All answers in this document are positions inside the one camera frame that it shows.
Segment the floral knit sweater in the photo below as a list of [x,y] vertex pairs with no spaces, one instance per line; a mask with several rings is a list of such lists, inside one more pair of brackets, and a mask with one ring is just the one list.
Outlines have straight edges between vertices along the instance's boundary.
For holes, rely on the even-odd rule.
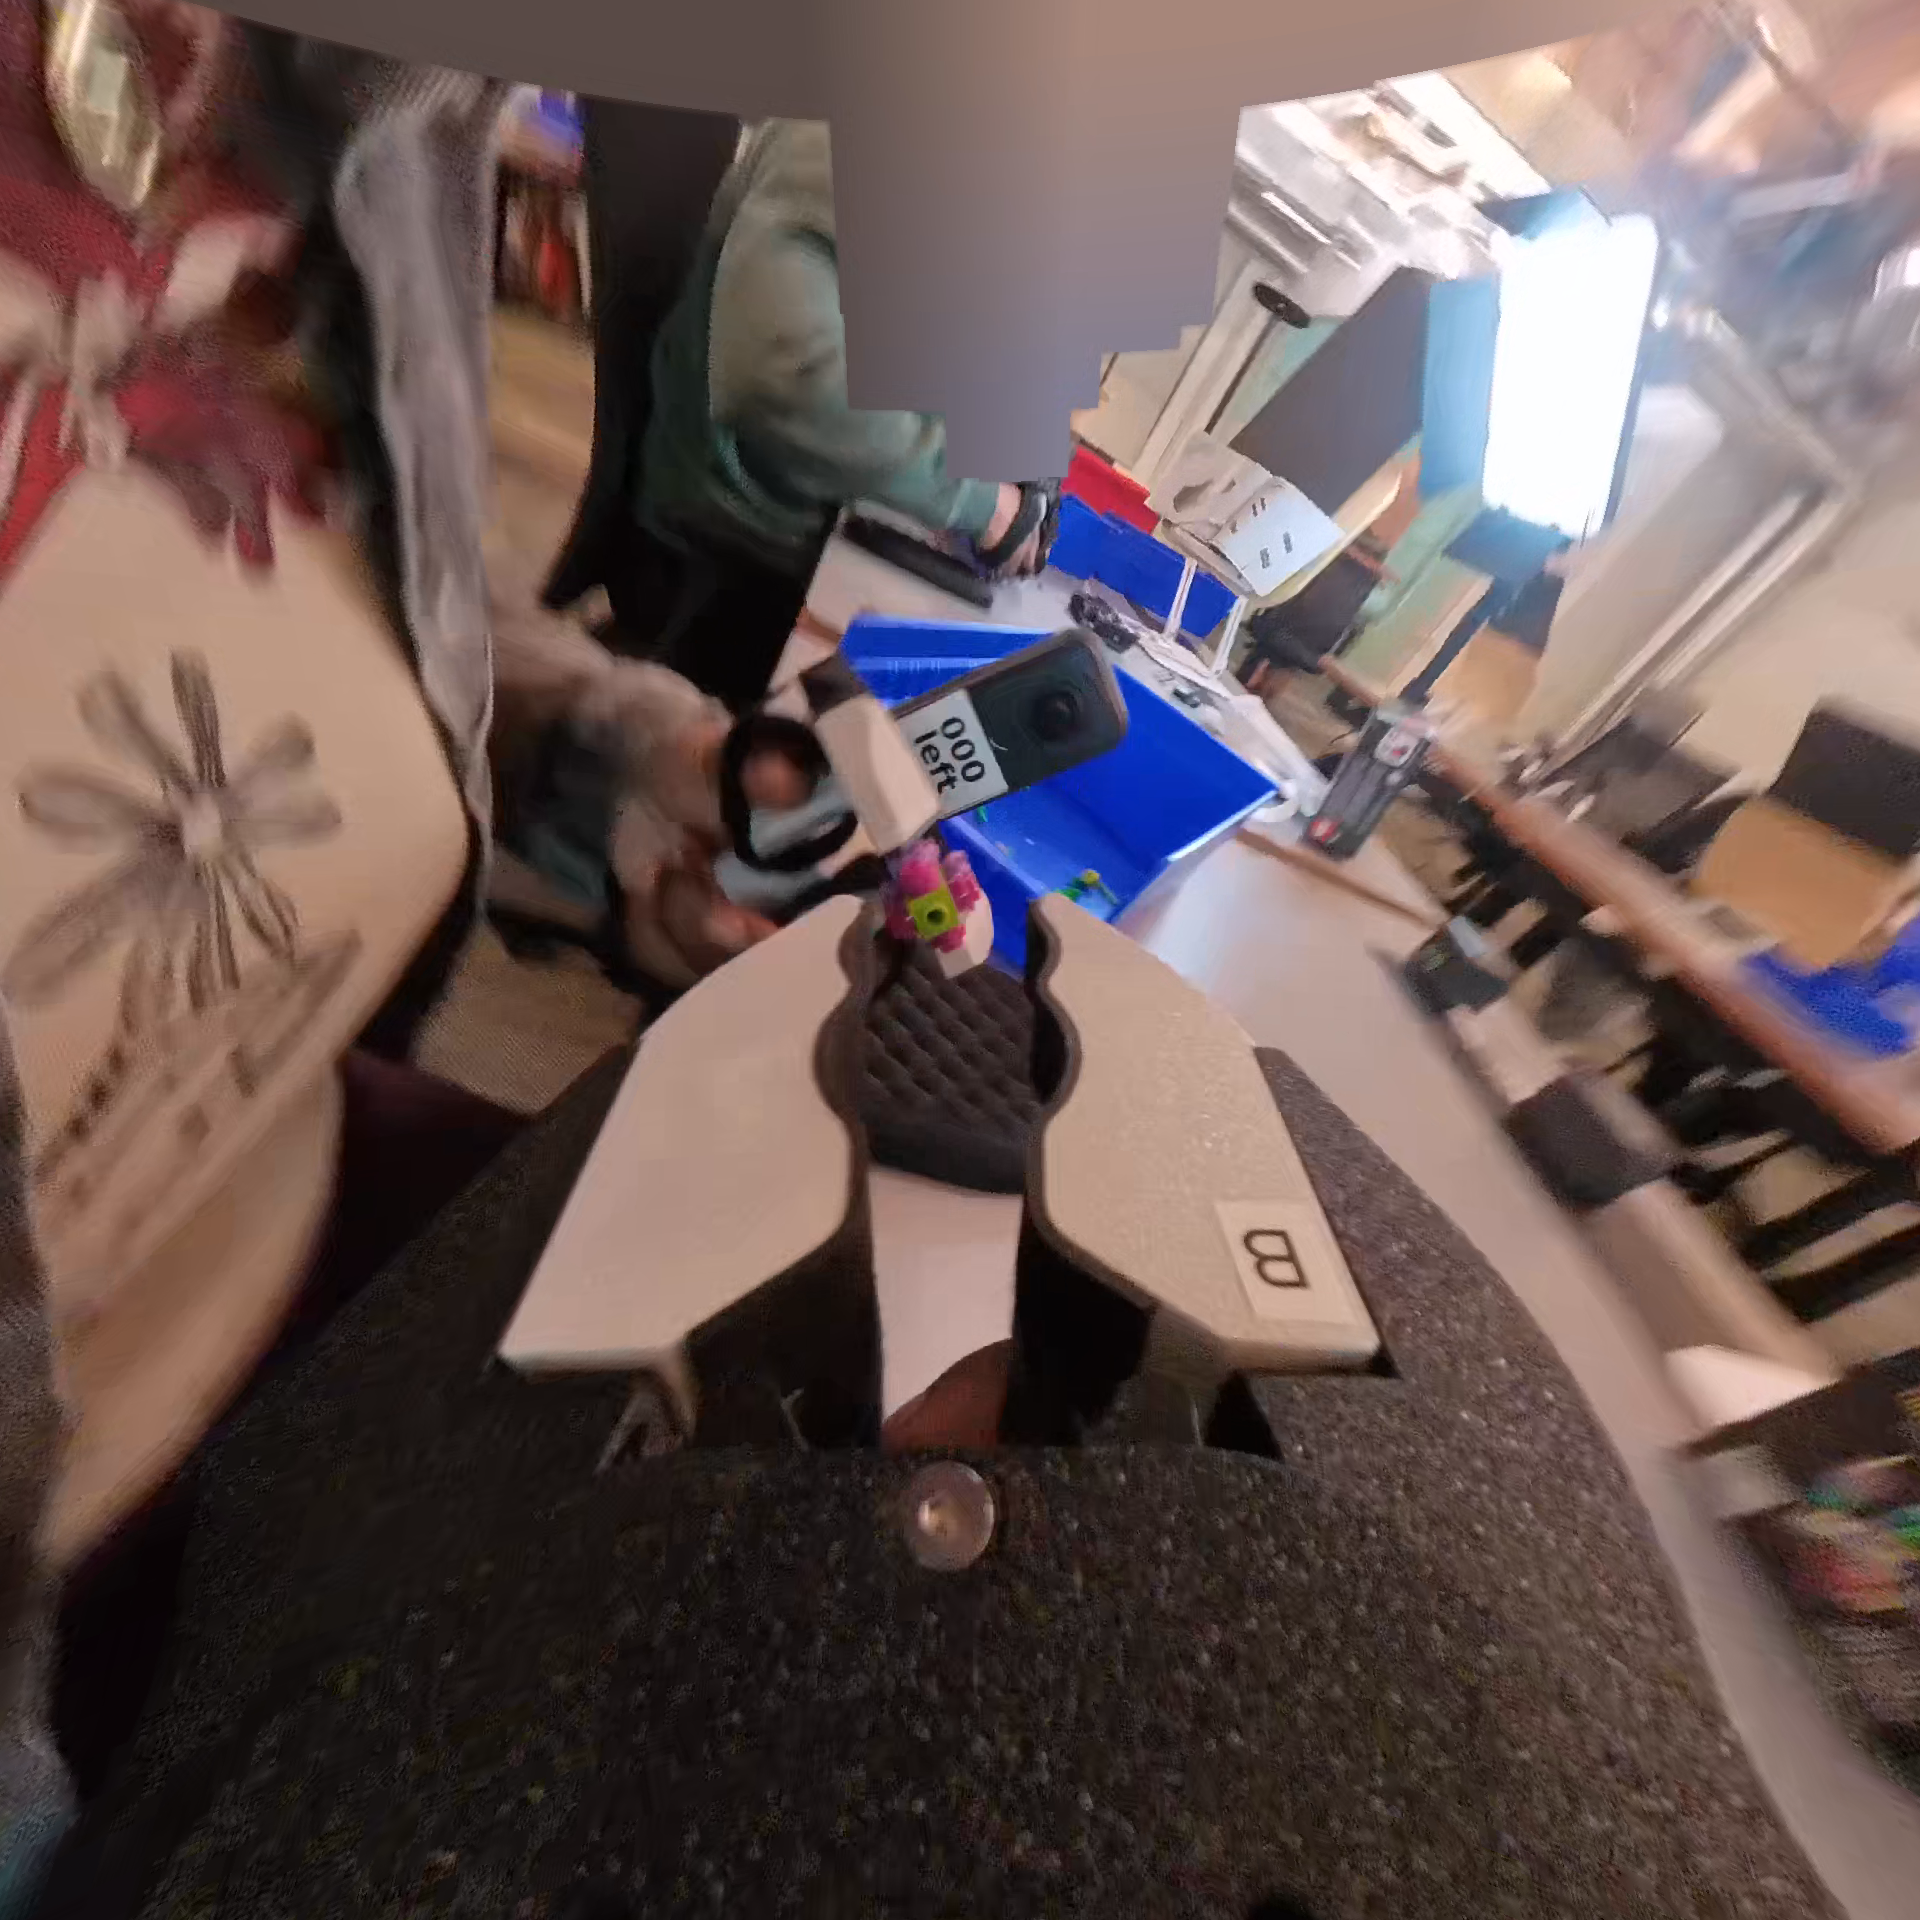
[[219,1420],[488,857],[508,86],[5,4],[5,1526],[65,1572]]

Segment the pink toy brick assembly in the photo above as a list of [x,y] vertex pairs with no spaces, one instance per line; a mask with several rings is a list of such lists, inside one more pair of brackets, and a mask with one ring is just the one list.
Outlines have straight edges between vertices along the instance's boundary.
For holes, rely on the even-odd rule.
[[928,831],[884,857],[879,910],[887,933],[897,945],[921,945],[937,954],[937,938],[973,906],[988,906],[968,857]]

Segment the person's left hand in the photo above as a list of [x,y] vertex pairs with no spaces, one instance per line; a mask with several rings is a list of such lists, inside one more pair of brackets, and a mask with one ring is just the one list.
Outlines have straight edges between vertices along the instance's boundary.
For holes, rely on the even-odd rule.
[[729,721],[702,723],[615,803],[607,841],[620,927],[635,966],[684,990],[772,940],[774,919],[733,901],[715,862],[732,851],[721,807]]

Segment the tan cardboard box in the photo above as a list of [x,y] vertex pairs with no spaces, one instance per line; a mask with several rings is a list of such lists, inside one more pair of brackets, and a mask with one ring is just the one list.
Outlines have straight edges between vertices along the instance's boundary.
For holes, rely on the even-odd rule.
[[1913,901],[1907,860],[1774,799],[1743,799],[1699,857],[1689,891],[1728,910],[1801,969],[1884,947]]

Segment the black board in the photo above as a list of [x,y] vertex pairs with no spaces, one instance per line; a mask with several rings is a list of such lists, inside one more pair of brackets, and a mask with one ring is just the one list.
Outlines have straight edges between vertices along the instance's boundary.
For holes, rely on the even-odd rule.
[[1420,438],[1436,276],[1396,267],[1227,445],[1334,514]]

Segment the person's left forearm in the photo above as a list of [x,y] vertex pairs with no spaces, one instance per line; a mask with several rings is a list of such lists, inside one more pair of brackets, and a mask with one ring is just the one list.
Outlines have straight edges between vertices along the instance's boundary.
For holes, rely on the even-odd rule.
[[510,845],[613,852],[721,841],[717,759],[733,713],[684,675],[544,610],[495,613],[493,770]]

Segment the blue plastic bin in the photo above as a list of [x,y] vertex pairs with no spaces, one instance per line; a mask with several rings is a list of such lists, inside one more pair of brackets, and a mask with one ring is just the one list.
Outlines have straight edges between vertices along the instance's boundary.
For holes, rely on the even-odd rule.
[[[1124,518],[1095,511],[1072,493],[1060,493],[1055,509],[1047,564],[1077,583],[1116,589],[1161,628],[1183,578],[1183,555]],[[1211,641],[1230,618],[1232,603],[1232,589],[1197,564],[1183,598],[1181,634]]]
[[1742,972],[1793,1019],[1870,1060],[1892,1060],[1918,1044],[1918,942],[1903,927],[1881,955],[1806,969],[1779,950],[1756,950]]
[[[1044,628],[867,613],[847,625],[841,650],[872,694],[894,709],[910,743],[932,750],[963,738],[959,727],[945,725],[949,685],[1047,636]],[[1127,713],[1124,738],[1109,751],[1015,789],[1006,751],[971,715],[971,756],[983,775],[964,775],[952,756],[925,762],[944,805],[944,841],[966,855],[992,906],[992,950],[1004,972],[1024,964],[1025,908],[1047,875],[1078,866],[1127,874],[1135,890],[1131,910],[1277,796],[1265,772],[1185,709],[1116,670],[1102,645],[1095,657],[1117,684]]]

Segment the small black desk object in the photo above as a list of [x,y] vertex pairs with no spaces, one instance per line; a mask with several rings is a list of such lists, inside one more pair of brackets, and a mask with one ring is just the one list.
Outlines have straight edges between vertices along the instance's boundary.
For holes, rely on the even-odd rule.
[[1491,945],[1478,925],[1448,916],[1406,957],[1400,983],[1430,1019],[1471,1018],[1511,993],[1515,969],[1505,948]]

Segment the red plastic bin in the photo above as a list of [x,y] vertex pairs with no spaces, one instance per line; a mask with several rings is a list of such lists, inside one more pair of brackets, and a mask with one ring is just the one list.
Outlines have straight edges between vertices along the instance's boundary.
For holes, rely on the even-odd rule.
[[1137,533],[1158,530],[1161,516],[1150,506],[1150,486],[1083,442],[1072,449],[1063,491],[1091,511],[1124,522]]

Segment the black long tool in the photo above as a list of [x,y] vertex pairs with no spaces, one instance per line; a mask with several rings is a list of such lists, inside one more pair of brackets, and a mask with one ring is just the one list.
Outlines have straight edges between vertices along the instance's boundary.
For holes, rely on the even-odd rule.
[[843,514],[833,533],[852,549],[957,603],[981,613],[992,610],[992,581],[971,561],[952,554],[929,534],[923,537],[864,509]]

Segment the brown-edged long table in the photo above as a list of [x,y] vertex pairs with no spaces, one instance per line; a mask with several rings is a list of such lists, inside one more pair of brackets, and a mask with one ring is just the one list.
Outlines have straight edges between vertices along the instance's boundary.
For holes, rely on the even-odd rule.
[[1873,1063],[1806,1025],[1760,986],[1737,948],[1707,930],[1665,875],[1550,803],[1501,781],[1494,766],[1436,730],[1429,766],[1518,857],[1542,868],[1604,925],[1710,1006],[1740,1043],[1793,1081],[1872,1158],[1915,1158],[1915,1060]]

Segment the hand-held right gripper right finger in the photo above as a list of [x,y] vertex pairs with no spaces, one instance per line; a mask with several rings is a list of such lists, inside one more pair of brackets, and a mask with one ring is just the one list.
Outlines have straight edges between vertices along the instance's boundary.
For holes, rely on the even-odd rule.
[[1381,1329],[1243,1027],[1063,897],[1029,908],[1024,986],[1015,1428],[1262,1443],[1257,1381],[1377,1377]]

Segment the bright lit panel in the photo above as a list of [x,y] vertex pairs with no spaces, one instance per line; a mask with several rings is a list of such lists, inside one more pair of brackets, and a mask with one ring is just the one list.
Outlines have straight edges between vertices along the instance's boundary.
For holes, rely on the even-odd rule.
[[1483,506],[1571,541],[1601,527],[1660,262],[1641,213],[1559,225],[1504,253]]

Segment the white frame stand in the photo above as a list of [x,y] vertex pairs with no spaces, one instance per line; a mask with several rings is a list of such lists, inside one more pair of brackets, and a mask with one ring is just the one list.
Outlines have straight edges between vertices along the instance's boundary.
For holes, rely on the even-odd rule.
[[[1295,583],[1340,545],[1340,526],[1291,483],[1240,454],[1219,434],[1227,403],[1277,330],[1304,330],[1309,315],[1270,278],[1247,271],[1233,289],[1233,323],[1245,331],[1236,371],[1207,343],[1188,366],[1192,395],[1158,423],[1147,444],[1147,507],[1156,540],[1181,558],[1156,637],[1141,637],[1158,667],[1199,687],[1223,687],[1240,622],[1252,603]],[[1230,594],[1216,636],[1190,646],[1185,605],[1199,574]]]

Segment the blurred colourful toy pieces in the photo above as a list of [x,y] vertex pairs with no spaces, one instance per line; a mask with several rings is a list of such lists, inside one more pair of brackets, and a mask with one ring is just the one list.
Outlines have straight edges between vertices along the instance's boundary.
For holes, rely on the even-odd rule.
[[1827,1706],[1918,1791],[1915,1455],[1856,1455],[1793,1478],[1742,1446],[1719,1467],[1728,1522],[1782,1597]]

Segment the black carton with red label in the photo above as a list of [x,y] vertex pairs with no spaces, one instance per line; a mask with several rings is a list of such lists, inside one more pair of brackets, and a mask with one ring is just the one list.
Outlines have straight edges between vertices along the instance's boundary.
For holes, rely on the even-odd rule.
[[1436,725],[1427,705],[1388,700],[1356,725],[1348,750],[1303,829],[1303,844],[1333,862],[1356,857],[1422,772]]

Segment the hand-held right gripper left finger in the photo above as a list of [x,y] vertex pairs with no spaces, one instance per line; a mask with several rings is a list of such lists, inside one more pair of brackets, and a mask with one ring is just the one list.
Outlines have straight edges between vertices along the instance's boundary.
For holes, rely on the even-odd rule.
[[631,1390],[620,1443],[872,1443],[857,1116],[879,913],[833,897],[639,1038],[501,1331],[518,1377]]

